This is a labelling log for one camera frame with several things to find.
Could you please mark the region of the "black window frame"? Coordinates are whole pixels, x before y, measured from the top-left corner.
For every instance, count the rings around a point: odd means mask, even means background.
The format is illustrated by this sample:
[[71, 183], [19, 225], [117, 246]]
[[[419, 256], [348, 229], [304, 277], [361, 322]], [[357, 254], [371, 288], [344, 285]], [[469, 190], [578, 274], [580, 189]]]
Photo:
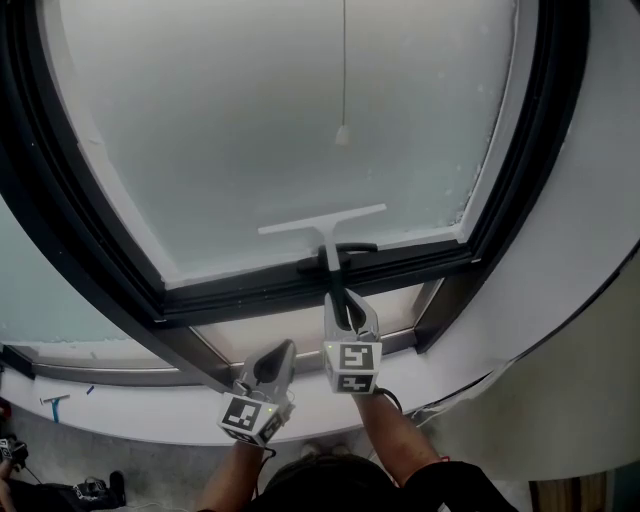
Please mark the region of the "black window frame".
[[[344, 283], [371, 295], [439, 280], [436, 300], [385, 353], [425, 352], [485, 282], [520, 230], [556, 162], [584, 76], [588, 0], [538, 0], [531, 68], [514, 134], [487, 205], [467, 241], [351, 255]], [[35, 0], [0, 0], [0, 195], [57, 272], [98, 311], [172, 365], [77, 369], [3, 362], [38, 376], [123, 386], [230, 387], [237, 368], [194, 332], [199, 325], [317, 306], [328, 272], [297, 263], [169, 290], [134, 245], [82, 162], [47, 70]]]

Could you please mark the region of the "person's left forearm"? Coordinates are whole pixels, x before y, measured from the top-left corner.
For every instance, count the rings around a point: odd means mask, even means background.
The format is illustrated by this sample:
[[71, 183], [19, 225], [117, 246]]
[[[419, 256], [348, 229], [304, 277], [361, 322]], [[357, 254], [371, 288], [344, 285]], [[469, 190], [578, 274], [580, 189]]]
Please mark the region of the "person's left forearm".
[[197, 512], [241, 512], [258, 482], [264, 449], [236, 442], [207, 482]]

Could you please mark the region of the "wide frosted window pane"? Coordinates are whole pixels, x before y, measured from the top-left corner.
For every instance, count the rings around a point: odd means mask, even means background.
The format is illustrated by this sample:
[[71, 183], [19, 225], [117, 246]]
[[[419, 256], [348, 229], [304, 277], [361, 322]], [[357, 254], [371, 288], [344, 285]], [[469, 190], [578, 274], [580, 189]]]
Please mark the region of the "wide frosted window pane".
[[0, 342], [126, 338], [57, 272], [0, 197]]

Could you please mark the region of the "frosted window glass pane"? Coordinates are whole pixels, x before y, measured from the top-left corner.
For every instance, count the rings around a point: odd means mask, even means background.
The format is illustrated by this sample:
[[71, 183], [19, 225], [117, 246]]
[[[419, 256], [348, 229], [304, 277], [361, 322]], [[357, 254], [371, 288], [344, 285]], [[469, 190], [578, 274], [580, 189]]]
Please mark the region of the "frosted window glass pane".
[[91, 177], [170, 288], [341, 242], [460, 241], [519, 0], [38, 0]]

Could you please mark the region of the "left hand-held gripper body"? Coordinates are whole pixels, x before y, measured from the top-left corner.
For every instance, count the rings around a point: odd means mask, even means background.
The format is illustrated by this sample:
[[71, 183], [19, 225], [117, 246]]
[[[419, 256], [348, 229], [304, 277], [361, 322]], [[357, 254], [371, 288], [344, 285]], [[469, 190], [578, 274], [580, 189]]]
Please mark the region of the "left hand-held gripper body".
[[287, 390], [269, 394], [238, 382], [234, 392], [222, 394], [217, 425], [230, 438], [254, 446], [267, 446], [289, 421], [295, 408]]

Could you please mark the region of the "white squeegee dark green handle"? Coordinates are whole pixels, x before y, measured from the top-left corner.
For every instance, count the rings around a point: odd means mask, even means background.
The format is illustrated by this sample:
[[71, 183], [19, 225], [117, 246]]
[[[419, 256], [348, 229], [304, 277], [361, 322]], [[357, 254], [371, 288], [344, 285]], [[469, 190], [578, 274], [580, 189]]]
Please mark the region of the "white squeegee dark green handle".
[[336, 244], [334, 230], [338, 223], [372, 215], [386, 210], [384, 203], [372, 206], [366, 206], [357, 209], [346, 210], [342, 212], [309, 217], [301, 220], [280, 223], [271, 226], [260, 227], [258, 233], [260, 235], [268, 235], [280, 232], [295, 231], [302, 229], [314, 229], [319, 232], [324, 240], [324, 253], [326, 256], [327, 269], [330, 275], [330, 295], [332, 305], [337, 307], [334, 317], [339, 327], [346, 329], [351, 327], [349, 324], [350, 311], [348, 306], [347, 291], [343, 283], [343, 274], [339, 259], [338, 246]]

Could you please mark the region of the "small blue squeegee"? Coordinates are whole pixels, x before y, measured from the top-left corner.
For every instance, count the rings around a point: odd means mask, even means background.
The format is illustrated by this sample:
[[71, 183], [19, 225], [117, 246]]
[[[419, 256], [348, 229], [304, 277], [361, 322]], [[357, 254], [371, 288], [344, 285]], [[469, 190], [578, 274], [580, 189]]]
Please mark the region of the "small blue squeegee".
[[52, 413], [52, 419], [53, 422], [58, 424], [60, 422], [60, 415], [59, 415], [59, 406], [60, 403], [64, 400], [67, 400], [70, 398], [69, 394], [64, 394], [64, 395], [60, 395], [60, 396], [55, 396], [55, 397], [49, 397], [49, 398], [45, 398], [45, 399], [40, 399], [40, 404], [42, 406], [50, 406], [51, 407], [51, 413]]

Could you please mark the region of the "person's right forearm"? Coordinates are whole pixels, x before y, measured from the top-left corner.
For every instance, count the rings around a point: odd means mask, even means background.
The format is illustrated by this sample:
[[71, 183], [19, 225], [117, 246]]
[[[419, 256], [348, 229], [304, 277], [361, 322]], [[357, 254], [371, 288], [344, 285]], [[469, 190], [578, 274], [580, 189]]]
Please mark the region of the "person's right forearm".
[[429, 440], [384, 394], [352, 398], [373, 449], [400, 487], [419, 470], [441, 462]]

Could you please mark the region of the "person's black shirt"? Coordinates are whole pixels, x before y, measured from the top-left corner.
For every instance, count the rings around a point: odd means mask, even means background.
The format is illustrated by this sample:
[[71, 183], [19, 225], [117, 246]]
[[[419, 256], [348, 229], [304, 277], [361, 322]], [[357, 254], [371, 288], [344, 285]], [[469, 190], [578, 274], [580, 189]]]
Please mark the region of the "person's black shirt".
[[438, 462], [398, 487], [358, 456], [306, 457], [283, 467], [238, 512], [517, 512], [477, 466]]

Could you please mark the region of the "white window sill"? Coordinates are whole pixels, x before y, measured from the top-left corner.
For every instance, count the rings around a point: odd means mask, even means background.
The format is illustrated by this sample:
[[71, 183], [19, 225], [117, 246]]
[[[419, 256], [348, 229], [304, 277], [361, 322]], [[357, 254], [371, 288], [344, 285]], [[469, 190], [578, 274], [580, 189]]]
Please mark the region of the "white window sill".
[[[495, 379], [510, 362], [489, 358], [473, 369], [458, 361], [439, 362], [433, 356], [404, 351], [384, 359], [378, 382], [391, 390], [407, 412], [420, 409], [474, 387], [484, 377]], [[29, 380], [13, 370], [0, 376], [0, 398], [53, 421], [51, 407], [40, 399], [69, 394], [59, 406], [60, 424], [93, 433], [152, 443], [224, 446], [230, 438], [217, 426], [218, 392], [204, 387], [126, 388]], [[348, 431], [360, 426], [355, 404], [334, 394], [322, 374], [297, 378], [290, 421], [275, 435], [288, 442]]]

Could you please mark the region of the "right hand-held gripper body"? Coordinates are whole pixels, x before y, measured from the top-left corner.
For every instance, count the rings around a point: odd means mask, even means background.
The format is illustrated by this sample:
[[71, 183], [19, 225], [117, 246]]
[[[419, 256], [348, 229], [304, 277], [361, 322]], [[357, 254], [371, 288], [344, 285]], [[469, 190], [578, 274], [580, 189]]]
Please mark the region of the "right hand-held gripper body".
[[365, 340], [347, 337], [323, 343], [324, 369], [333, 393], [373, 394], [380, 371], [383, 345], [371, 333]]

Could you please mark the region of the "clear window pane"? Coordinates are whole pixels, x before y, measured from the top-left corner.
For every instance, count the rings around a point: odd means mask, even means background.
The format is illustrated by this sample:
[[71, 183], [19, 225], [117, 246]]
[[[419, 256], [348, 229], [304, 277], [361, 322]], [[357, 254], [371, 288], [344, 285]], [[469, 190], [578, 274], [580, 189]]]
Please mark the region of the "clear window pane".
[[172, 365], [134, 340], [40, 343], [33, 361], [77, 368], [165, 369]]
[[[382, 335], [406, 330], [416, 324], [439, 287], [439, 280], [370, 295]], [[294, 341], [297, 351], [316, 351], [324, 338], [324, 308], [321, 306], [285, 313], [197, 326], [194, 332], [230, 363], [241, 363], [267, 345], [285, 339]]]

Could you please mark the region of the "wooden cabinet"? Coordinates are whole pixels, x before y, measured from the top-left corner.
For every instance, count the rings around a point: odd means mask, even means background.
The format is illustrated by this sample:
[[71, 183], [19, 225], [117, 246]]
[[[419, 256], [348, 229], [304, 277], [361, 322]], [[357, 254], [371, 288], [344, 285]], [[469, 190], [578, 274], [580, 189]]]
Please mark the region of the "wooden cabinet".
[[533, 512], [606, 512], [607, 476], [530, 481]]

